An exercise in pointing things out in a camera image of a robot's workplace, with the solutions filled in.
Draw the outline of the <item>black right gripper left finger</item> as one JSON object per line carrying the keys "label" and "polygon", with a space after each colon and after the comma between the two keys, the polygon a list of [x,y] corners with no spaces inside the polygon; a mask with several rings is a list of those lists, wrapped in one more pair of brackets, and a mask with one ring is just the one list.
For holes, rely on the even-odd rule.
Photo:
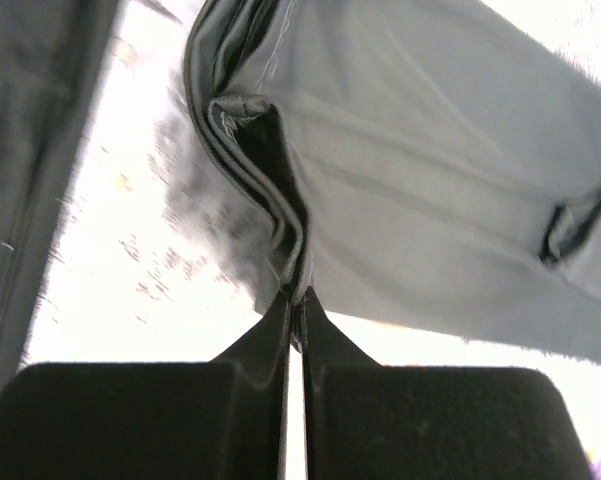
{"label": "black right gripper left finger", "polygon": [[45,363],[0,394],[3,479],[280,479],[289,301],[204,363]]}

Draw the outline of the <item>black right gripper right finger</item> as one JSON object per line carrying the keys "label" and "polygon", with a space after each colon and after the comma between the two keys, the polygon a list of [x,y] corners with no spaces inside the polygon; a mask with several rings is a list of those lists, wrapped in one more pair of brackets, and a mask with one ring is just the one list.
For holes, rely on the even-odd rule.
{"label": "black right gripper right finger", "polygon": [[312,479],[582,480],[589,463],[561,394],[511,367],[389,367],[299,306]]}

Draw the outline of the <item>dark grey t shirt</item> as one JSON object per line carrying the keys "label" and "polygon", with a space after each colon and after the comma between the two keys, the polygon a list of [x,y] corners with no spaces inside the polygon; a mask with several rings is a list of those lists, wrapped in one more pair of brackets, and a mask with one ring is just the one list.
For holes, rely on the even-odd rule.
{"label": "dark grey t shirt", "polygon": [[209,1],[184,83],[256,303],[601,364],[601,87],[479,1]]}

